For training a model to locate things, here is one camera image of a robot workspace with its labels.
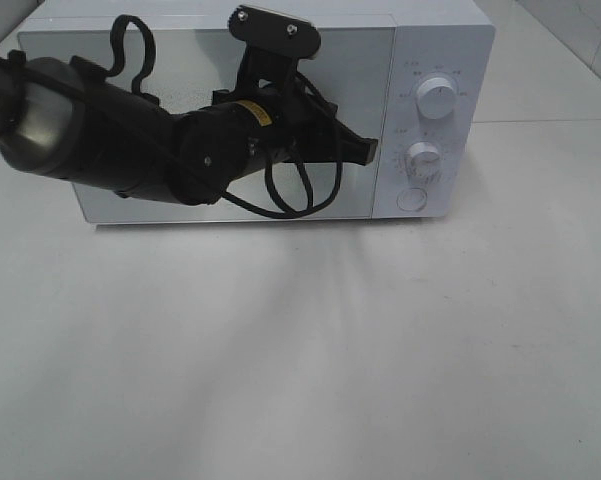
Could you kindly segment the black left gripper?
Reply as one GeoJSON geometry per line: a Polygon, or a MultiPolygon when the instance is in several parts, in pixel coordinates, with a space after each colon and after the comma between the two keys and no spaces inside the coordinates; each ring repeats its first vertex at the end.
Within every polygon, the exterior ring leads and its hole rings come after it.
{"type": "Polygon", "coordinates": [[[234,88],[214,91],[212,104],[250,114],[247,136],[263,149],[295,152],[307,163],[334,163],[340,154],[345,163],[370,164],[378,141],[337,119],[338,106],[311,91],[297,70],[299,60],[285,49],[247,44],[234,88]]]}

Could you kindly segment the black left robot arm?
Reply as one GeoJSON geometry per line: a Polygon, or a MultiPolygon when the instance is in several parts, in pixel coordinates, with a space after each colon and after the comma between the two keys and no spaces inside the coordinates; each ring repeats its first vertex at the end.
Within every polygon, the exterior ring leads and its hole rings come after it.
{"type": "Polygon", "coordinates": [[[147,44],[129,89],[111,83],[124,68],[121,51],[110,68],[74,57],[0,57],[0,153],[12,168],[113,192],[122,198],[187,206],[230,200],[232,182],[264,175],[273,201],[267,216],[298,218],[324,208],[306,167],[369,164],[377,148],[341,123],[327,101],[280,57],[281,82],[261,81],[244,60],[236,86],[217,90],[210,105],[184,114],[163,109],[141,90],[152,71],[147,44]]]}

